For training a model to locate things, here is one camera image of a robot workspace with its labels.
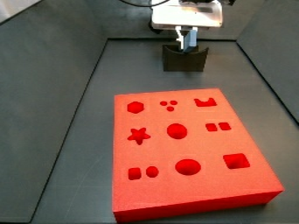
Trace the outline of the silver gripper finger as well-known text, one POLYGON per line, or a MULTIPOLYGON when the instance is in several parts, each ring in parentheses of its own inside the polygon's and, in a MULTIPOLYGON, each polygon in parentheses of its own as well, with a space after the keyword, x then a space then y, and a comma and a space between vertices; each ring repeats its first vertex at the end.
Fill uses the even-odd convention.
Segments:
POLYGON ((178 39, 177 41, 181 43, 181 50, 183 51, 185 48, 185 37, 182 34, 182 27, 181 26, 175 26, 175 31, 177 31, 177 35, 178 35, 178 39))

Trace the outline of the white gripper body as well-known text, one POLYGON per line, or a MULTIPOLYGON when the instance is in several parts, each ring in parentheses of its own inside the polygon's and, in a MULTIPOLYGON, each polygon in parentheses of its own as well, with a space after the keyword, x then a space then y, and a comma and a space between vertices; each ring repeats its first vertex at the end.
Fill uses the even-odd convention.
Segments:
POLYGON ((153 7, 153 27, 174 30, 181 27, 218 28, 224 25, 220 0, 170 0, 153 7))

